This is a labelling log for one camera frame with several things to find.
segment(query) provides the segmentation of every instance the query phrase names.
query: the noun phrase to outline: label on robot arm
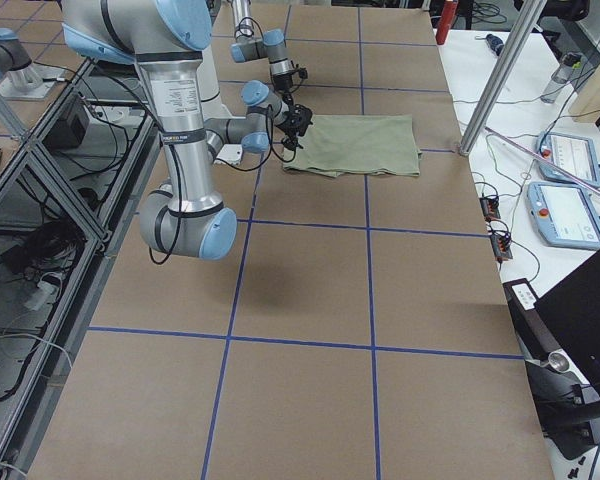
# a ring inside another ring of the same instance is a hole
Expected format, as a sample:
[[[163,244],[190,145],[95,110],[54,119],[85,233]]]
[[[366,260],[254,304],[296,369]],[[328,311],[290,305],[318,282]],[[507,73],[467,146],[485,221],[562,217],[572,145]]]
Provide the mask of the label on robot arm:
[[[516,297],[518,297],[522,308],[525,310],[533,310],[535,308],[536,297],[525,283],[514,285],[511,289],[516,294]]]
[[[151,91],[160,117],[182,117],[200,112],[194,80],[151,80]]]

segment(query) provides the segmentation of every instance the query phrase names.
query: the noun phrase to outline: folded towel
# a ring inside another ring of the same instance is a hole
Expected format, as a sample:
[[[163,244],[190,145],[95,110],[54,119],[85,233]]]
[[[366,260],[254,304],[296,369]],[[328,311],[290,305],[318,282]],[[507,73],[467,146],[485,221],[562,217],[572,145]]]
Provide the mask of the folded towel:
[[[422,152],[413,138],[411,115],[315,115],[285,170],[337,177],[342,173],[418,176]],[[285,159],[293,152],[285,151]]]

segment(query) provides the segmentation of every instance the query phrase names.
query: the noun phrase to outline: tiled table surface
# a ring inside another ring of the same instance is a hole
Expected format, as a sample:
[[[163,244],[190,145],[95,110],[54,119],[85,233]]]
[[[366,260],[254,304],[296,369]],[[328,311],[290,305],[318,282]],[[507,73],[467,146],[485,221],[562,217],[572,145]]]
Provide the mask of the tiled table surface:
[[[0,26],[73,68],[57,8],[0,0]],[[220,262],[154,266],[134,219],[29,478],[551,478],[426,14],[252,12],[286,31],[316,114],[412,114],[422,174],[218,166],[240,218]],[[214,54],[240,114],[268,67],[233,64],[231,32],[225,6]]]

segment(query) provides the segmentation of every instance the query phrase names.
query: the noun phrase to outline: computer monitor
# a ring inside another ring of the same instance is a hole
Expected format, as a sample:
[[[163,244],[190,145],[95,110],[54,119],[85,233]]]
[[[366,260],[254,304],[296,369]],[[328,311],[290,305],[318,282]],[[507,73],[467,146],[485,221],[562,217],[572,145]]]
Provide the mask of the computer monitor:
[[[600,395],[600,250],[540,298],[535,308]]]

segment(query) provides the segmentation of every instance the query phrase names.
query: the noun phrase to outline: red cylinder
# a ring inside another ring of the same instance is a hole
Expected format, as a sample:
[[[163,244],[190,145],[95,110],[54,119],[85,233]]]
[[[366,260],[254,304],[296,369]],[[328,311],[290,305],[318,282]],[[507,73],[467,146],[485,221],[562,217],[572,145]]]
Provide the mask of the red cylinder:
[[[453,25],[456,17],[456,8],[458,8],[458,0],[446,0],[442,9],[442,17],[438,22],[438,31],[436,32],[436,43],[444,45],[447,40],[447,34]]]

